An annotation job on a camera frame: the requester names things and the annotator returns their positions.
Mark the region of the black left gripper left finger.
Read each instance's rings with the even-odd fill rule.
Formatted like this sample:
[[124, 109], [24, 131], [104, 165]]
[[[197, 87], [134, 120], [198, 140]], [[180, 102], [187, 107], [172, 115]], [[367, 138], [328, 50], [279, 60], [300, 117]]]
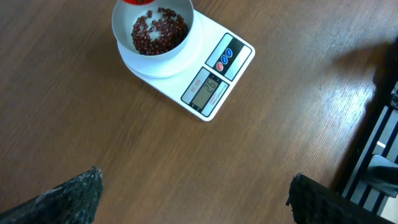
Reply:
[[1, 224], [93, 223], [104, 189], [101, 169], [92, 169], [1, 213]]

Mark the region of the orange measuring scoop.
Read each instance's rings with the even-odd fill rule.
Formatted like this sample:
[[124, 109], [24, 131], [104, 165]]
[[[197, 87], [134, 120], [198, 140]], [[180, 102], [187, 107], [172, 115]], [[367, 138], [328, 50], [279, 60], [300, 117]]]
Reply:
[[128, 4], [135, 5], [135, 6], [143, 6], [143, 5], [150, 4], [150, 3], [154, 2], [155, 0], [123, 0], [123, 1]]

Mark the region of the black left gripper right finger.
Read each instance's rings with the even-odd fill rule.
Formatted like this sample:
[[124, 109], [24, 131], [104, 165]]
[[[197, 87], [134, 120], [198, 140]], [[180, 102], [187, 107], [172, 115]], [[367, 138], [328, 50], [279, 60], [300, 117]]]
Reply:
[[286, 206], [297, 224], [393, 224], [301, 173], [290, 183]]

